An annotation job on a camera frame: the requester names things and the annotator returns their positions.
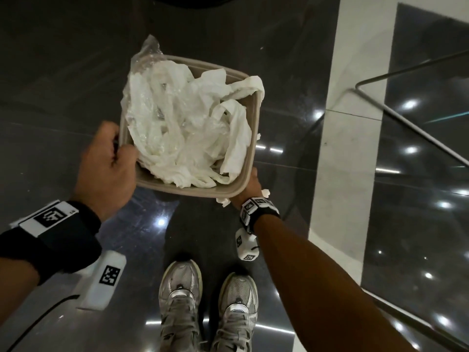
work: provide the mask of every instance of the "wrist strap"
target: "wrist strap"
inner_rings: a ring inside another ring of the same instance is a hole
[[[240,221],[246,232],[254,233],[254,224],[262,215],[280,218],[278,209],[266,198],[250,198],[241,206]]]
[[[83,269],[101,255],[94,236],[101,221],[76,201],[53,202],[12,226],[0,235],[0,257],[30,262],[40,275],[39,285],[60,270]]]

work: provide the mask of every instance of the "cord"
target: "cord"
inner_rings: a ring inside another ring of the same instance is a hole
[[[58,307],[60,304],[68,301],[68,300],[74,300],[78,299],[79,295],[70,295],[69,297],[63,298],[61,301],[58,303],[55,303],[49,310],[47,310],[44,314],[38,317],[36,321],[34,321],[22,334],[20,337],[16,339],[16,341],[10,346],[9,349],[7,349],[7,352],[11,352],[20,342],[23,340],[23,338],[36,326],[47,314],[49,314],[53,309]]]

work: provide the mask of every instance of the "silver sneaker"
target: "silver sneaker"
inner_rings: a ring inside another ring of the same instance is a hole
[[[254,280],[231,273],[221,287],[218,300],[220,323],[213,352],[251,352],[259,298]]]
[[[197,314],[202,298],[202,274],[193,260],[173,262],[160,285],[161,352],[200,349]]]

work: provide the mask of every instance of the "shoe sole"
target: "shoe sole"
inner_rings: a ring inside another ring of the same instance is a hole
[[[189,260],[189,262],[191,262],[194,267],[196,268],[196,271],[197,271],[197,278],[199,280],[199,297],[200,299],[202,299],[202,290],[203,290],[203,286],[202,286],[202,273],[200,272],[200,268],[199,266],[197,266],[197,263],[194,262],[193,260]],[[161,286],[163,285],[163,282],[165,281],[165,278],[166,278],[166,275],[168,274],[168,272],[171,270],[171,267],[176,264],[176,263],[180,263],[178,262],[177,260],[175,260],[173,263],[171,263],[169,265],[168,268],[166,268],[165,272],[163,273],[163,278],[161,278],[161,283],[160,283],[160,289],[158,291],[161,291]]]
[[[223,316],[223,314],[225,313],[224,311],[221,311],[221,298],[222,298],[223,294],[225,293],[226,286],[227,286],[228,282],[230,281],[231,277],[234,276],[234,275],[237,275],[237,274],[234,273],[234,272],[230,273],[226,277],[225,281],[223,282],[223,285],[221,286],[220,295],[218,296],[218,314],[219,314],[220,317]],[[259,295],[257,293],[257,285],[256,285],[254,279],[252,279],[251,276],[249,276],[249,275],[244,275],[243,277],[248,278],[251,281],[252,285],[254,286],[254,290],[256,291],[256,296],[259,297]]]

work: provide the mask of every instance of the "sneaker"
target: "sneaker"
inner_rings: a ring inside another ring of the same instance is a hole
[[[221,287],[218,300],[220,324],[212,352],[251,352],[259,298],[254,280],[231,273]]]
[[[202,298],[202,274],[193,260],[173,262],[160,285],[161,352],[200,349],[197,314]]]

